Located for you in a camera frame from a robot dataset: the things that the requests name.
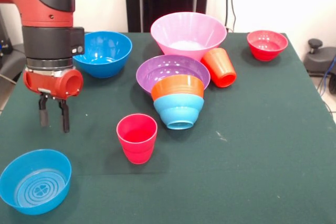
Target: orange bowl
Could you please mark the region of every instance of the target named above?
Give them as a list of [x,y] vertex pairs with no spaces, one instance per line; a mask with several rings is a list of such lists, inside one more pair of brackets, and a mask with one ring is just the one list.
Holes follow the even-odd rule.
[[204,84],[195,76],[176,74],[158,81],[151,94],[154,101],[168,94],[195,94],[203,98]]

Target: cup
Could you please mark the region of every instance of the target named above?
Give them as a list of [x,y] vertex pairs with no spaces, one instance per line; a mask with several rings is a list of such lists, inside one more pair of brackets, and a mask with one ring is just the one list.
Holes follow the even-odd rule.
[[145,114],[131,114],[120,120],[117,125],[118,139],[131,163],[141,165],[151,158],[157,126],[156,121]]
[[230,86],[237,78],[229,55],[223,48],[208,51],[201,59],[201,63],[209,70],[211,80],[219,88]]

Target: green tablecloth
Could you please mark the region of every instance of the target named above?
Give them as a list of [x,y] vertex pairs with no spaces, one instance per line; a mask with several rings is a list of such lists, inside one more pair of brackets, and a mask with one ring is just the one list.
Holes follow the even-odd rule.
[[[246,34],[222,44],[237,71],[227,89],[210,84],[195,126],[164,127],[138,86],[138,66],[160,50],[149,34],[127,34],[131,57],[116,77],[87,74],[70,98],[70,133],[22,81],[0,116],[0,170],[15,157],[53,148],[72,163],[70,192],[55,210],[25,216],[0,200],[0,223],[335,223],[336,127],[292,45],[272,62],[255,60]],[[130,164],[115,126],[142,112],[159,125],[150,161]]]

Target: white wall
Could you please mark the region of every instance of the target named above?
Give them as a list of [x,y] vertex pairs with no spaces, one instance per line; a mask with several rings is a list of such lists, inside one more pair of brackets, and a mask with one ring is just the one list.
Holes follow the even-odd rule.
[[[234,6],[236,32],[257,29],[285,32],[301,57],[312,37],[336,46],[336,0],[234,0]],[[0,10],[12,42],[22,42],[16,7],[4,4]],[[208,0],[207,13],[224,22],[225,0]],[[229,13],[228,26],[232,25],[232,17]],[[87,31],[127,31],[125,0],[76,0],[74,25]]]
[[[287,33],[298,55],[308,50],[310,38],[336,46],[336,0],[233,0],[235,32],[270,29]],[[207,13],[225,20],[225,0],[208,0]],[[233,15],[229,12],[229,23]]]
[[[19,12],[13,4],[1,4],[0,10],[12,44],[22,43]],[[74,26],[86,31],[127,31],[126,0],[76,0]]]

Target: blue bowl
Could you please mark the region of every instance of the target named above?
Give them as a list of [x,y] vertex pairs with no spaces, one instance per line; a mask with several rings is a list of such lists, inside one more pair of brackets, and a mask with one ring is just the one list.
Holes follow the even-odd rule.
[[74,56],[80,69],[96,78],[115,76],[125,66],[132,42],[124,34],[97,31],[85,34],[85,54]]
[[28,152],[13,160],[2,172],[0,196],[23,214],[44,214],[65,199],[70,177],[70,161],[61,152]]
[[203,104],[203,98],[194,94],[169,94],[154,101],[161,120],[172,130],[194,126]]

